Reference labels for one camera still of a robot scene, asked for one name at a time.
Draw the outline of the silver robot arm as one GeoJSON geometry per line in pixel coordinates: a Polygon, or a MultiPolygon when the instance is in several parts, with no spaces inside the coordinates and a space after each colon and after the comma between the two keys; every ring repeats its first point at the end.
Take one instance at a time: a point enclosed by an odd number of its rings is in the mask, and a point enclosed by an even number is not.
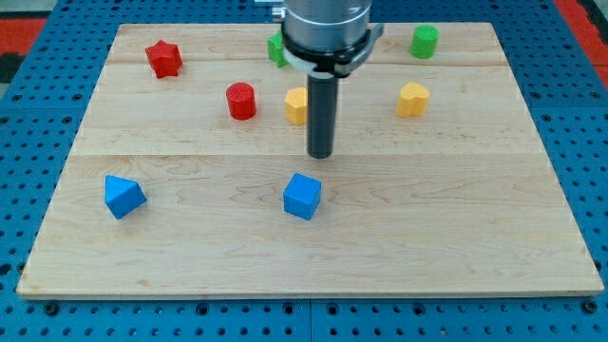
{"type": "Polygon", "coordinates": [[[272,7],[283,55],[317,79],[346,78],[365,64],[382,24],[370,25],[371,0],[283,0],[272,7]]]}

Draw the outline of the green block behind arm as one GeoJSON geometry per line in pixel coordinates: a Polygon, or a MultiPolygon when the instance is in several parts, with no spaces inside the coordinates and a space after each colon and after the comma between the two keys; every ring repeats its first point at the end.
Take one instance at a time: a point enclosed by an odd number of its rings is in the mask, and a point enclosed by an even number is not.
{"type": "Polygon", "coordinates": [[[280,30],[267,39],[267,53],[268,58],[275,63],[276,67],[283,68],[289,64],[284,57],[282,32],[280,30]]]}

